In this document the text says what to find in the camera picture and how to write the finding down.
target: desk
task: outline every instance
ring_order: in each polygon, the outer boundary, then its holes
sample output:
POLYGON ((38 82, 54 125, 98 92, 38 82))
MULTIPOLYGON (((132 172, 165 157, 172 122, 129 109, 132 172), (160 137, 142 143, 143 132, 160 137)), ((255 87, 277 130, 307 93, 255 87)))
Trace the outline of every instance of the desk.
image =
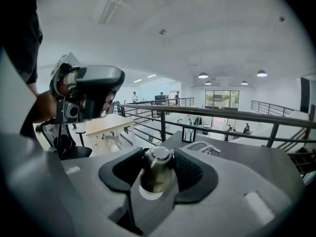
MULTIPOLYGON (((182 142, 182 131, 177 131, 161 146, 168 149, 181 148, 189 144, 182 142)), ((305 190, 302 178, 295 165, 282 149, 256 147, 215 140, 196 134, 195 141, 204 141, 221 150, 218 157, 246 165, 262 177, 283 190, 293 201, 300 199, 305 190)))
POLYGON ((115 131, 119 128, 130 127, 132 135, 132 143, 135 146, 134 123, 129 118, 124 118, 116 114, 109 114, 104 118, 96 118, 86 122, 85 135, 90 139, 97 135, 102 135, 110 131, 115 131))

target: office chair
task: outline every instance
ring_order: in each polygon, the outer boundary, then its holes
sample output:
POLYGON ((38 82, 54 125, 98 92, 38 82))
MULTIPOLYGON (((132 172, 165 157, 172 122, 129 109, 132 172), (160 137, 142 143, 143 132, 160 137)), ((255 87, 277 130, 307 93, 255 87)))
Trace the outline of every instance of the office chair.
MULTIPOLYGON (((59 125, 45 124, 40 125, 40 130, 50 146, 54 147, 56 150, 58 148, 58 131, 59 125)), ((76 146, 75 141, 70 135, 68 125, 61 125, 61 137, 60 137, 60 150, 61 155, 59 158, 61 160, 76 159, 89 157, 92 153, 92 149, 87 147, 76 146)))

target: wooden desk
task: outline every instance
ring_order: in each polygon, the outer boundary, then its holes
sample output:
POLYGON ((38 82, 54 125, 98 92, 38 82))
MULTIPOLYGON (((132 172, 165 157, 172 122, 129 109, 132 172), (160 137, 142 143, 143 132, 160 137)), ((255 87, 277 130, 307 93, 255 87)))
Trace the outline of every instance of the wooden desk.
POLYGON ((85 135, 89 138, 92 138, 110 131, 115 132, 115 130, 119 128, 124 128, 128 126, 130 127, 133 146, 135 146, 135 132, 133 121, 129 118, 124 118, 116 114, 109 114, 104 118, 96 118, 87 121, 85 126, 85 135))

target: staircase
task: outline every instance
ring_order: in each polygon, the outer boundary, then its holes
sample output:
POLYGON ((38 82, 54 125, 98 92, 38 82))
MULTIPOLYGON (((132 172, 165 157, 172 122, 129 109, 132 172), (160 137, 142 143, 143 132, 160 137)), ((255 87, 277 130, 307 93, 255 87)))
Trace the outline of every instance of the staircase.
POLYGON ((296 153, 288 153, 288 156, 303 178, 316 171, 316 148, 302 147, 296 153))

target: metal railing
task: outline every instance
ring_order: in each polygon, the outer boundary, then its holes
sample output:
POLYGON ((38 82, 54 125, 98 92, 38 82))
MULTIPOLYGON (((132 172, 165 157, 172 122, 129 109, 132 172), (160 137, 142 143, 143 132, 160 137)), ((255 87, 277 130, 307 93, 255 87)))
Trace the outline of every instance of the metal railing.
POLYGON ((136 102, 136 103, 129 103, 127 105, 129 105, 130 107, 123 107, 123 105, 119 105, 120 111, 119 113, 124 116, 124 117, 130 117, 132 120, 134 120, 134 123, 136 125, 141 125, 147 128, 150 128, 152 130, 158 131, 160 132, 160 138, 156 137, 152 134, 149 134, 145 131, 142 131, 138 128, 134 128, 136 131, 143 133, 145 135, 148 136, 147 138, 144 138, 143 136, 135 133, 136 136, 140 137, 141 139, 147 141, 150 144, 153 144, 156 146, 156 144, 151 141, 149 138, 153 138, 159 141, 165 141, 165 135, 173 135, 173 133, 171 132, 167 132, 167 131, 162 131, 159 129, 156 129, 154 127, 151 127, 149 125, 143 124, 144 122, 147 122, 148 120, 159 120, 158 118, 161 118, 161 122, 164 123, 165 120, 165 115, 168 115, 168 112, 163 112, 161 113, 160 111, 156 111, 156 110, 149 110, 146 111, 145 108, 142 108, 143 105, 145 106, 175 106, 175 107, 190 107, 193 106, 194 104, 194 97, 187 97, 187 98, 174 98, 174 99, 161 99, 161 100, 152 100, 152 101, 141 101, 141 102, 136 102))
POLYGON ((281 117, 286 117, 290 115, 293 111, 295 111, 294 109, 284 106, 259 102, 255 100, 251 100, 251 109, 259 114, 275 115, 281 117))
POLYGON ((161 122, 161 141, 166 140, 166 133, 165 124, 171 124, 176 126, 181 126, 184 128, 206 131, 206 132, 213 132, 219 133, 224 135, 231 135, 230 132, 215 130, 205 127, 197 127, 193 125, 186 125, 182 123, 175 123, 165 120, 166 113, 182 113, 182 114, 189 114, 189 115, 199 115, 199 116, 207 116, 207 117, 219 117, 219 118, 228 118, 228 119, 239 119, 239 120, 247 120, 247 121, 255 121, 255 122, 263 122, 263 123, 272 123, 273 128, 269 137, 265 136, 254 136, 250 134, 238 134, 238 137, 250 138, 250 139, 257 139, 257 140, 264 140, 267 141, 266 146, 271 147, 274 141, 281 141, 281 142, 294 142, 294 143, 316 143, 316 140, 307 140, 307 139, 286 139, 286 138, 276 138, 277 130, 279 125, 289 125, 289 126, 296 126, 308 129, 316 129, 316 122, 306 121, 296 118, 286 118, 286 117, 278 117, 272 115, 265 115, 265 114, 256 114, 256 113, 249 113, 249 112, 239 112, 239 111, 232 111, 232 110, 216 110, 216 109, 200 109, 200 108, 191 108, 191 107, 176 107, 176 106, 160 106, 160 105, 146 105, 146 104, 123 104, 119 105, 122 109, 121 114, 125 116, 125 108, 138 108, 143 110, 149 110, 151 112, 159 112, 161 119, 153 118, 153 117, 143 117, 140 115, 132 114, 137 117, 145 118, 146 120, 153 120, 161 122))

